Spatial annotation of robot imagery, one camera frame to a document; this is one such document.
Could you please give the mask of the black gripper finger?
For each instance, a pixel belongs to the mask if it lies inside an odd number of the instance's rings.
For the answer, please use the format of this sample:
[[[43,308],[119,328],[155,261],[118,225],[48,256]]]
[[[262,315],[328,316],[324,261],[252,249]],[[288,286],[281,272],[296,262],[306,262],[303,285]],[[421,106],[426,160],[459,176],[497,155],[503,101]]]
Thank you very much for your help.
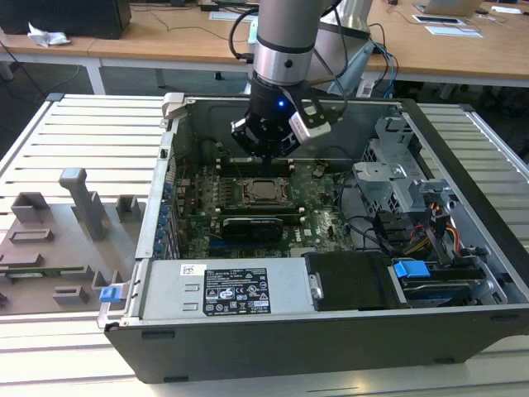
[[[269,162],[277,158],[284,158],[300,147],[297,137],[293,133],[282,133],[269,139]]]
[[[254,140],[247,134],[246,119],[231,122],[231,137],[250,156],[260,158],[262,164],[269,163],[269,147],[262,140]]]

